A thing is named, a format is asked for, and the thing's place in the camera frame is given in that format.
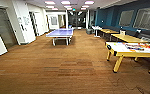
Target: doorway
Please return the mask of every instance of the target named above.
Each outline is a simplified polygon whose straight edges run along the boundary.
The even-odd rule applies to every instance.
[[[68,11],[68,23],[73,28],[86,28],[86,12]]]
[[[3,8],[0,8],[0,36],[7,49],[18,44],[6,9]]]

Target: trash can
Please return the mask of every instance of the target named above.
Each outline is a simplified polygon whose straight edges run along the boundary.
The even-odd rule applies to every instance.
[[[92,34],[92,32],[93,32],[93,29],[87,29],[87,30],[86,30],[86,33],[87,33],[87,34]]]

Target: ping pong table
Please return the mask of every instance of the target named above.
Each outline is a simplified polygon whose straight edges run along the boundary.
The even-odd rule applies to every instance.
[[[55,40],[59,40],[59,39],[66,39],[66,44],[69,45],[72,36],[73,36],[72,28],[56,29],[46,34],[46,37],[53,37],[53,46],[55,46]]]

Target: door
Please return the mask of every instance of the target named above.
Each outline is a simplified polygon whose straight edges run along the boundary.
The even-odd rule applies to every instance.
[[[34,29],[34,34],[35,34],[35,36],[39,36],[38,29],[37,29],[37,24],[36,24],[36,20],[35,20],[35,15],[34,15],[33,12],[29,12],[29,15],[30,15],[32,26],[33,26],[33,29]]]
[[[6,10],[1,8],[0,8],[0,36],[7,49],[18,44],[10,20],[7,16]]]
[[[34,15],[35,15],[35,19],[36,19],[38,33],[39,33],[39,35],[42,35],[42,34],[44,34],[43,21],[42,21],[44,19],[42,18],[40,13],[34,13]]]
[[[86,28],[86,12],[68,11],[68,22],[74,28]]]
[[[48,15],[50,29],[59,29],[58,15]]]

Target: glass panel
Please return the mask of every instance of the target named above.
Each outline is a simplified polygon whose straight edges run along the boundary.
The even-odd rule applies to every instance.
[[[57,25],[57,18],[51,17],[51,23],[52,23],[52,25]]]
[[[133,10],[123,11],[121,13],[119,25],[120,26],[129,26],[133,15]]]
[[[150,30],[150,8],[139,9],[133,27]]]
[[[0,36],[7,48],[17,44],[16,37],[5,9],[0,9]]]
[[[68,11],[68,23],[72,27],[86,27],[86,12]]]

